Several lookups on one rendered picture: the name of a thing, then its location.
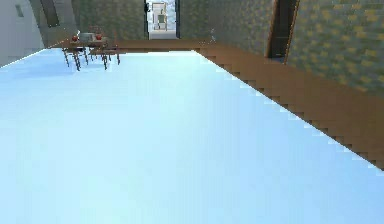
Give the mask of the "brown wooden chair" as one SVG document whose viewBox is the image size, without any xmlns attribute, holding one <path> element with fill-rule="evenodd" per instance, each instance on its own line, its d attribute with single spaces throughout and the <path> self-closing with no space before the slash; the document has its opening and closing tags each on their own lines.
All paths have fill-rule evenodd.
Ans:
<svg viewBox="0 0 384 224">
<path fill-rule="evenodd" d="M 102 40 L 96 40 L 96 35 L 100 34 L 102 35 Z M 108 68 L 108 63 L 112 61 L 112 56 L 115 55 L 117 59 L 117 64 L 120 64 L 120 53 L 119 53 L 119 47 L 117 44 L 110 44 L 109 38 L 104 36 L 102 33 L 95 33 L 93 35 L 93 40 L 88 45 L 90 51 L 89 55 L 91 56 L 91 59 L 100 57 L 104 69 Z"/>
</svg>

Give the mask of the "brown wooden dining table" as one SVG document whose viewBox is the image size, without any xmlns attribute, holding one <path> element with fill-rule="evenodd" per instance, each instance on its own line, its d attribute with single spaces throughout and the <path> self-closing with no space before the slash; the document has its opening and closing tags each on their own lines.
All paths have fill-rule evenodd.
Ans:
<svg viewBox="0 0 384 224">
<path fill-rule="evenodd" d="M 101 37 L 95 40 L 81 41 L 80 39 L 73 41 L 68 40 L 62 46 L 62 52 L 66 63 L 69 63 L 69 58 L 72 57 L 75 63 L 76 70 L 81 69 L 80 57 L 83 56 L 86 63 L 89 63 L 89 59 L 100 55 L 103 60 L 106 60 L 105 49 L 108 46 L 108 39 Z"/>
</svg>

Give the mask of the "dark grey room door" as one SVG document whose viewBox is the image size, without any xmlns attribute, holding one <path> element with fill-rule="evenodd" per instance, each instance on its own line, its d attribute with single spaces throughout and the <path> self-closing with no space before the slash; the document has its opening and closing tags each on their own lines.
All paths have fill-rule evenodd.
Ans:
<svg viewBox="0 0 384 224">
<path fill-rule="evenodd" d="M 46 17 L 47 26 L 49 28 L 60 25 L 56 7 L 53 0 L 40 0 L 44 15 Z"/>
</svg>

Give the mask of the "dark wooden room door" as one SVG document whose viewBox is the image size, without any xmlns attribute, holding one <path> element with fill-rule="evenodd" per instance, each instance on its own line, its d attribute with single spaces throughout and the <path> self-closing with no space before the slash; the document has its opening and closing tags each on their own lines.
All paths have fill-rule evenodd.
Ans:
<svg viewBox="0 0 384 224">
<path fill-rule="evenodd" d="M 285 64 L 300 0 L 273 0 L 265 57 Z"/>
</svg>

